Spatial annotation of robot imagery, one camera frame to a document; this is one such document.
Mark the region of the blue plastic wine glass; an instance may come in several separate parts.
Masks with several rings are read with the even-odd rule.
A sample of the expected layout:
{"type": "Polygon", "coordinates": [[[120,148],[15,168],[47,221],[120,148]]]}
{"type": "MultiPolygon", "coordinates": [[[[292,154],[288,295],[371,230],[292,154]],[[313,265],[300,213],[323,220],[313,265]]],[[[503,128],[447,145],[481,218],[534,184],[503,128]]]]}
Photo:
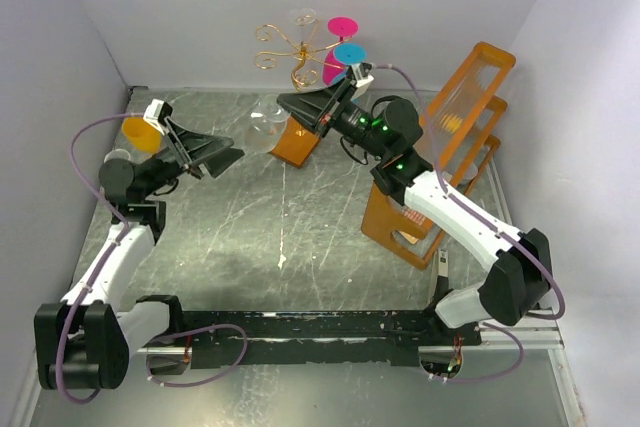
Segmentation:
{"type": "Polygon", "coordinates": [[[366,50],[354,43],[343,43],[337,46],[333,50],[333,53],[335,60],[342,65],[342,70],[334,77],[332,84],[337,83],[345,77],[347,69],[351,64],[364,62],[366,59],[366,50]]]}

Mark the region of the clear wine glass front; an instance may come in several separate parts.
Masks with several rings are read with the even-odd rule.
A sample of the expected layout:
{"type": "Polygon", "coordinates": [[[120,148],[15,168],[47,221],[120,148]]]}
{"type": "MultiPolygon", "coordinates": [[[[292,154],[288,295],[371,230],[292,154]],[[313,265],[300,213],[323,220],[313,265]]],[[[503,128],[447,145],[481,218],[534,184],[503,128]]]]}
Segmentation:
{"type": "Polygon", "coordinates": [[[289,113],[278,104],[276,95],[262,97],[249,112],[243,149],[249,153],[270,153],[284,134],[288,120],[289,113]]]}

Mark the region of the yellow plastic wine glass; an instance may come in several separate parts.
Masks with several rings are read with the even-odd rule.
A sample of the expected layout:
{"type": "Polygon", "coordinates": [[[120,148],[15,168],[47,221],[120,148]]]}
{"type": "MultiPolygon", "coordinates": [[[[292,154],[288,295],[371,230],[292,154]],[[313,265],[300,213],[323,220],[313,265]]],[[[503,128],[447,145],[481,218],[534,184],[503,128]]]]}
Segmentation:
{"type": "Polygon", "coordinates": [[[141,152],[155,154],[161,149],[161,132],[142,117],[127,118],[121,130],[132,146],[141,152]]]}

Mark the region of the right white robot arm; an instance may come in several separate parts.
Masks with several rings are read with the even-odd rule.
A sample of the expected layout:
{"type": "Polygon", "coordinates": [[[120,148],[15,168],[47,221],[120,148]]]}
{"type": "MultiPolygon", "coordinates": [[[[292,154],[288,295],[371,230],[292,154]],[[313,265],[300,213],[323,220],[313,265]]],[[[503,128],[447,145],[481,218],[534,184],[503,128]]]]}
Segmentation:
{"type": "Polygon", "coordinates": [[[379,190],[433,221],[486,271],[484,281],[451,290],[435,303],[435,313],[424,321],[431,342],[446,344],[471,323],[516,325],[549,291],[559,289],[548,238],[490,216],[445,181],[416,150],[424,131],[411,101],[394,96],[379,113],[366,112],[354,101],[359,86],[355,73],[348,72],[330,87],[280,94],[276,102],[307,130],[319,136],[334,130],[376,158],[371,175],[379,190]]]}

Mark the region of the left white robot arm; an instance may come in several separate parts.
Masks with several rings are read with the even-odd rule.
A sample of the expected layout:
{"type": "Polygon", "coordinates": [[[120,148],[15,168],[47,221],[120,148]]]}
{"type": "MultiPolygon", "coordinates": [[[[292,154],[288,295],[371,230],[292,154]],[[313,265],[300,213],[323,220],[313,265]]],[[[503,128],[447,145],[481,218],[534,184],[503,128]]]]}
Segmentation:
{"type": "Polygon", "coordinates": [[[115,158],[103,163],[99,184],[90,191],[111,213],[107,238],[81,279],[56,303],[43,304],[34,316],[39,384],[76,402],[72,390],[91,397],[123,382],[129,360],[155,342],[173,346],[187,330],[175,295],[147,295],[120,312],[133,274],[157,246],[166,225],[161,196],[172,192],[182,175],[219,177],[243,151],[225,136],[189,131],[170,117],[134,120],[138,133],[156,137],[158,152],[136,163],[115,158]]]}

